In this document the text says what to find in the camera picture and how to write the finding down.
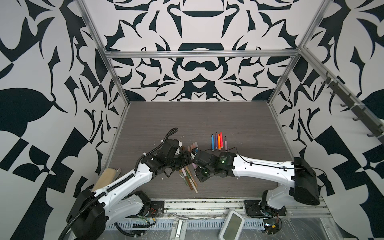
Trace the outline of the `tan cap beige pen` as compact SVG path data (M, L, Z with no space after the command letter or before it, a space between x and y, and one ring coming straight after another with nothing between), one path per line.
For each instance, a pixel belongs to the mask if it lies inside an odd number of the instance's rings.
M192 179L192 181L193 181L195 187L197 188L197 187L198 187L197 182L196 182L196 180L194 179L194 177L193 177L191 171L189 170L188 167L185 167L185 169L187 170L187 172L188 172L189 176L191 177L191 179Z

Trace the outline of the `blue marker pen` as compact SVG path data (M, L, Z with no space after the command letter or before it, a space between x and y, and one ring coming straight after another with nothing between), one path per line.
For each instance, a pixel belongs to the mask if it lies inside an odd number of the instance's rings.
M211 135L211 151L214 151L214 150L215 150L215 137L212 134Z

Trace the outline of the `orange marker pen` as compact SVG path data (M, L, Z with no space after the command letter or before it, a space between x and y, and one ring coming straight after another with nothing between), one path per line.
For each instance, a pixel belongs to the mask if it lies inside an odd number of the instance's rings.
M218 134L218 136L217 136L217 147L218 147L218 150L221 150L221 148L222 148L221 135L220 134Z

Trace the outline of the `purple marker pen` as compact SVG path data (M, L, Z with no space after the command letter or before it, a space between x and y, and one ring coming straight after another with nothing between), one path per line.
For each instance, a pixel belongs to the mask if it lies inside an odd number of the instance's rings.
M215 136L214 136L214 144L215 144L215 150L218 150L218 133L215 133Z

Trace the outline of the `pink-red marker pen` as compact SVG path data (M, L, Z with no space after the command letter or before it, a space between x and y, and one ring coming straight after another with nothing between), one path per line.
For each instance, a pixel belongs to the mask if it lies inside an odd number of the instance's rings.
M223 133L220 132L220 149L224 149L224 139L223 139Z

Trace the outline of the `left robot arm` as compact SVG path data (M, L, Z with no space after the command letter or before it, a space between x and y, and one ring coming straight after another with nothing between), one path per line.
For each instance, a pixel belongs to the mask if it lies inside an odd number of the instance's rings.
M137 160L133 170L95 191L80 192L59 235L65 238L72 231L79 240L96 240L106 226L132 215L137 215L146 204L137 188L164 174L166 169L178 172L190 165L197 149L182 147L176 139L162 140L161 144Z

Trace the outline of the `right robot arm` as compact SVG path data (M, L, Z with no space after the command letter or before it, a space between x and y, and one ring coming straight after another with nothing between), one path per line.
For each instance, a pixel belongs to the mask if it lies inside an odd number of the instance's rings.
M274 162L230 152L216 156L201 150L193 150L191 156L200 182L211 177L249 177L278 183L278 187L263 194L262 209L277 211L293 202L308 206L320 204L317 174L302 158Z

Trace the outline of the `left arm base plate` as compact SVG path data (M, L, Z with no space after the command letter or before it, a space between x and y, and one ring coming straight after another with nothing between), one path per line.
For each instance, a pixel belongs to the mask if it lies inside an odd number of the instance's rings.
M164 201L152 201L146 217L157 218L164 212Z

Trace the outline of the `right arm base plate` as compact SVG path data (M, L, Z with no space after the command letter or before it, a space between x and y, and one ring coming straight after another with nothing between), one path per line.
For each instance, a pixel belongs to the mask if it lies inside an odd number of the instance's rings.
M286 207L279 210L273 209L263 200L245 200L244 201L246 214L251 218L273 218L277 215L286 216Z

